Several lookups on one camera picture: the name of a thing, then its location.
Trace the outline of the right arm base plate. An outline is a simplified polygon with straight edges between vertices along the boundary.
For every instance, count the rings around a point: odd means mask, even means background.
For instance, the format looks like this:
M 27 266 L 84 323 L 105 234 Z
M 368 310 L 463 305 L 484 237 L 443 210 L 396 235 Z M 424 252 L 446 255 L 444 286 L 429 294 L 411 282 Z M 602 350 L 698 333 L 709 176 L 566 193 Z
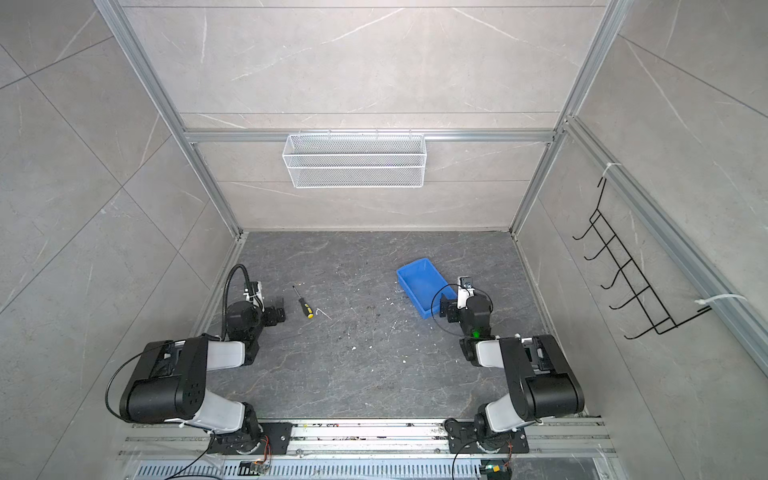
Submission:
M 530 451 L 523 429 L 498 433 L 455 418 L 446 419 L 442 426 L 452 454 L 527 454 Z

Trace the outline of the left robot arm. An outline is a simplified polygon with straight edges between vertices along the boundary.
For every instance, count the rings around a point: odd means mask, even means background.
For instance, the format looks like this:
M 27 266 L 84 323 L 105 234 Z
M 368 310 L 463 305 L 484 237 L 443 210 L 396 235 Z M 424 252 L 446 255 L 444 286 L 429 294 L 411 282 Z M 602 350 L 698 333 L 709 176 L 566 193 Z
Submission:
M 284 299 L 260 306 L 238 301 L 226 308 L 225 337 L 201 335 L 147 344 L 119 402 L 127 423 L 178 424 L 209 431 L 218 444 L 256 447 L 264 436 L 254 407 L 207 388 L 207 374 L 251 365 L 266 327 L 285 321 Z

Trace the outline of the black yellow screwdriver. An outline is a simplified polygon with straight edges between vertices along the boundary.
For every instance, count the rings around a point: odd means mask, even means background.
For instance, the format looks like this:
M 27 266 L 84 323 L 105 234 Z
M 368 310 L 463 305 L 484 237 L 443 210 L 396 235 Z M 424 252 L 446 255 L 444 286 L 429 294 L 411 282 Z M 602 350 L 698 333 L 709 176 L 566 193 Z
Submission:
M 313 319 L 313 318 L 314 318 L 314 316 L 315 316 L 315 311 L 314 311 L 314 309 L 313 309 L 313 308 L 310 306 L 310 304 L 308 303 L 308 301 L 307 301 L 307 300 L 306 300 L 306 299 L 305 299 L 305 298 L 304 298 L 304 297 L 301 295 L 301 293 L 300 293 L 300 292 L 299 292 L 299 290 L 296 288 L 296 286 L 293 286 L 293 287 L 292 287 L 292 290 L 294 291 L 294 293 L 295 293 L 295 294 L 296 294 L 296 296 L 298 297 L 298 302 L 299 302 L 299 305 L 300 305 L 300 308 L 301 308 L 301 310 L 302 310 L 302 313 L 303 313 L 303 315 L 304 315 L 306 318 L 308 318 L 308 319 Z

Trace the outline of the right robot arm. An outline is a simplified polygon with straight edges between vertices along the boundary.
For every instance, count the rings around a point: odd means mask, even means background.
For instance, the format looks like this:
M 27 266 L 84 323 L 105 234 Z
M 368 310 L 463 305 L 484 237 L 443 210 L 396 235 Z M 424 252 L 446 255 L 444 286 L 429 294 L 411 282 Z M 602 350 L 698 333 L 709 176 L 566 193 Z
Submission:
M 549 334 L 500 337 L 490 327 L 492 302 L 470 289 L 455 299 L 440 293 L 438 315 L 461 327 L 462 354 L 475 367 L 504 372 L 507 393 L 479 407 L 473 420 L 480 444 L 547 418 L 581 413 L 585 397 L 565 355 Z

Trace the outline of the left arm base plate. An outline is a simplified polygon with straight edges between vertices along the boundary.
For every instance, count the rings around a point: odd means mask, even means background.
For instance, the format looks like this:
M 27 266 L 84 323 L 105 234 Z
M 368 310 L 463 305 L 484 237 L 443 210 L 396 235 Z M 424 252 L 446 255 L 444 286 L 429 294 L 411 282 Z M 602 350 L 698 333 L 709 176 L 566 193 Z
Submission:
M 293 424 L 262 422 L 251 431 L 248 427 L 227 434 L 215 434 L 207 450 L 222 455 L 284 455 L 287 453 Z

